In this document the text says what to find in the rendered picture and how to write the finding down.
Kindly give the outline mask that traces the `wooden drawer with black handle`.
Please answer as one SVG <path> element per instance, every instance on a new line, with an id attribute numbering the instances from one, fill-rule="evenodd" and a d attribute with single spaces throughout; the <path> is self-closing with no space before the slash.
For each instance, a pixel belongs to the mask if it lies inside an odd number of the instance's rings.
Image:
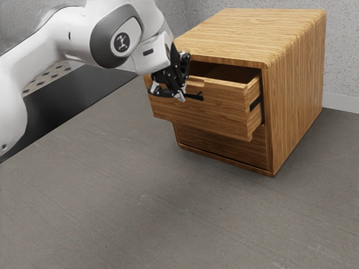
<path id="1" fill-rule="evenodd" d="M 261 70 L 192 61 L 186 92 L 203 100 L 149 95 L 155 117 L 249 142 L 263 122 Z"/>

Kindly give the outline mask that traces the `wooden cabinet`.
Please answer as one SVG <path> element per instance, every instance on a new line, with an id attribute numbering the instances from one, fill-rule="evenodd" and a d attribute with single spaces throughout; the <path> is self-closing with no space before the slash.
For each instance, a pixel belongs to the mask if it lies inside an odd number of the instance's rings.
<path id="1" fill-rule="evenodd" d="M 273 177 L 321 113 L 326 12 L 226 8 L 176 39 L 198 62 L 261 71 L 264 120 L 250 142 L 173 125 L 178 146 Z"/>

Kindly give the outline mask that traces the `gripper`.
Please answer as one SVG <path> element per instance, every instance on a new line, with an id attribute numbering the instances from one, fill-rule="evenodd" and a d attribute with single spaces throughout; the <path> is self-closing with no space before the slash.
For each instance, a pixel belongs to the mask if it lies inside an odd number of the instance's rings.
<path id="1" fill-rule="evenodd" d="M 185 83 L 189 77 L 190 58 L 190 53 L 179 52 L 172 43 L 170 69 L 165 68 L 151 75 L 153 83 L 148 88 L 148 93 L 185 102 Z"/>

